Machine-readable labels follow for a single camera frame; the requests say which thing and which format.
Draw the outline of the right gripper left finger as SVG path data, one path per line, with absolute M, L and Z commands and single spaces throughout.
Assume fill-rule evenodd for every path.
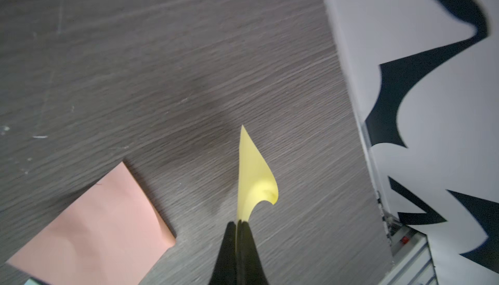
M 236 224 L 229 222 L 209 285 L 235 285 L 237 283 L 236 231 Z

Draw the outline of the torn pink memo page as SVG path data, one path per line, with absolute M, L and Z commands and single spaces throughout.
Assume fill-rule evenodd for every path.
M 46 284 L 139 284 L 175 237 L 121 162 L 7 260 Z

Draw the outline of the torn yellow memo page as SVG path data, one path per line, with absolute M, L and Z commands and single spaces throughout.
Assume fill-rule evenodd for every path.
M 240 129 L 237 221 L 248 222 L 253 209 L 263 201 L 276 204 L 279 190 L 276 179 L 250 138 L 244 125 Z

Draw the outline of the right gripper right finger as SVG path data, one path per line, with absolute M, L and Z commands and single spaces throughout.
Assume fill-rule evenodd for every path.
M 237 284 L 269 285 L 247 221 L 237 224 Z

